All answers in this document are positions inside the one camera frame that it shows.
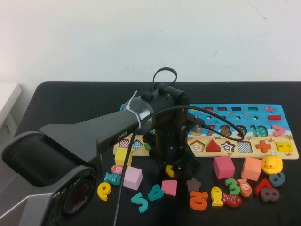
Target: checkered square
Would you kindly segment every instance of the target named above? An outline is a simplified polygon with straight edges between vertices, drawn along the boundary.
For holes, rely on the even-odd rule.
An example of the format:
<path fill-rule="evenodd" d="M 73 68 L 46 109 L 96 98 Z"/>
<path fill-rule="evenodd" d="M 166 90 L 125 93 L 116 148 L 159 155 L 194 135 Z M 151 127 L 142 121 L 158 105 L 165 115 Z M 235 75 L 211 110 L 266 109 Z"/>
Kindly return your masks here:
<path fill-rule="evenodd" d="M 251 153 L 252 151 L 252 147 L 251 147 L 251 143 L 248 141 L 245 142 L 237 142 L 237 148 L 238 148 L 238 152 L 243 152 L 243 153 Z"/>
<path fill-rule="evenodd" d="M 128 147 L 129 143 L 130 143 L 129 140 L 120 140 L 119 147 Z"/>
<path fill-rule="evenodd" d="M 139 140 L 135 140 L 135 142 L 133 143 L 133 149 L 135 151 L 137 151 L 139 148 L 141 148 L 143 146 L 143 144 L 141 144 L 141 142 Z"/>

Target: pink block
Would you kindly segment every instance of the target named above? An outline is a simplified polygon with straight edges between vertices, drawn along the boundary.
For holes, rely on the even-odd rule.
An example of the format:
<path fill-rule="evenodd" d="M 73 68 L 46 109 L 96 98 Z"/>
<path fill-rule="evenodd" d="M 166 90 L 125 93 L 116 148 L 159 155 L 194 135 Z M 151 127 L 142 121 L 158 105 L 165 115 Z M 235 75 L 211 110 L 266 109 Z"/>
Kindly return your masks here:
<path fill-rule="evenodd" d="M 242 178 L 250 180 L 258 180 L 261 172 L 261 160 L 251 157 L 246 157 L 243 170 L 241 171 Z"/>
<path fill-rule="evenodd" d="M 221 156 L 214 158 L 213 168 L 218 179 L 232 178 L 235 167 L 230 156 Z"/>
<path fill-rule="evenodd" d="M 161 189 L 165 194 L 175 196 L 177 194 L 177 181 L 176 180 L 163 180 Z"/>
<path fill-rule="evenodd" d="M 277 126 L 277 125 L 272 125 L 272 129 L 276 130 L 273 133 L 273 135 L 275 137 L 278 137 L 278 136 L 280 136 L 280 135 L 282 135 L 282 134 L 284 134 L 286 132 L 286 129 L 284 129 L 284 128 L 280 127 L 280 126 Z"/>
<path fill-rule="evenodd" d="M 137 191 L 141 181 L 142 170 L 128 166 L 124 175 L 123 186 Z"/>

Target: blue fish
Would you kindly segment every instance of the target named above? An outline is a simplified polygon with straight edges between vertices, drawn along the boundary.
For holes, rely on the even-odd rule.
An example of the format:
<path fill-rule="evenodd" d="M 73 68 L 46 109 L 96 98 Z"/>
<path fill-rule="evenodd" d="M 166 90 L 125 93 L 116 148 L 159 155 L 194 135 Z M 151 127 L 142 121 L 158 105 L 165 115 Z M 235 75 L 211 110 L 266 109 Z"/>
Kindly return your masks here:
<path fill-rule="evenodd" d="M 108 182 L 112 185 L 119 185 L 120 184 L 121 176 L 116 173 L 105 173 L 104 182 Z"/>

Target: yellow square block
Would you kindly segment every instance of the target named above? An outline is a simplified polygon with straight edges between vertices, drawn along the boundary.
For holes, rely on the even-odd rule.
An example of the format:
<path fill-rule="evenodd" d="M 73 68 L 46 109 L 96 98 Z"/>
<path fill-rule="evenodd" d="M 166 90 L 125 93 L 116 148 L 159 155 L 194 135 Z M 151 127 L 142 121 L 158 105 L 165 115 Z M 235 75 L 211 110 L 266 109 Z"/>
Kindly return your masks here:
<path fill-rule="evenodd" d="M 124 165 L 124 160 L 126 159 L 127 154 L 127 148 L 126 147 L 118 147 L 116 149 L 115 153 L 115 164 L 119 166 Z M 127 166 L 132 165 L 132 153 L 130 153 L 130 156 L 128 158 Z"/>

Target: wooden puzzle board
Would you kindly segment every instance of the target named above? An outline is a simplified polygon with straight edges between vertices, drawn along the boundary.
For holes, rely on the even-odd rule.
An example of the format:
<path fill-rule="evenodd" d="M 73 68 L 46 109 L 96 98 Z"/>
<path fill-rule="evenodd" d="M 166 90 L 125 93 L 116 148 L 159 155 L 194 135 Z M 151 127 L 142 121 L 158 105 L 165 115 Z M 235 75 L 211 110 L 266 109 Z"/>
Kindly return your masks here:
<path fill-rule="evenodd" d="M 188 145 L 192 149 L 196 157 L 216 157 L 229 155 L 233 158 L 263 158 L 266 155 L 278 155 L 282 159 L 298 159 L 299 154 L 289 125 L 287 123 L 284 111 L 281 105 L 247 105 L 247 104 L 191 104 L 192 106 L 202 107 L 210 110 L 220 116 L 225 117 L 234 125 L 239 126 L 245 134 L 242 142 L 236 142 L 224 137 L 220 137 L 209 130 L 203 129 L 202 133 L 196 134 L 189 132 Z M 228 127 L 223 121 L 211 117 L 209 114 L 189 110 L 189 113 L 203 119 L 207 125 L 214 127 L 215 130 L 225 134 L 231 134 L 231 137 L 238 137 L 238 133 Z M 281 120 L 269 120 L 269 115 L 281 115 Z M 286 132 L 280 136 L 274 136 L 273 125 L 280 126 Z M 120 141 L 114 146 L 115 154 L 117 147 L 127 147 L 131 135 L 125 140 Z M 214 140 L 221 147 L 220 152 L 208 152 L 206 147 L 209 142 Z M 263 140 L 266 144 L 271 145 L 271 149 L 267 153 L 263 153 L 261 149 L 257 149 L 256 145 Z M 276 143 L 290 144 L 292 151 L 280 152 L 276 147 Z M 144 147 L 142 136 L 136 136 L 132 147 L 133 156 L 149 156 L 148 150 Z"/>

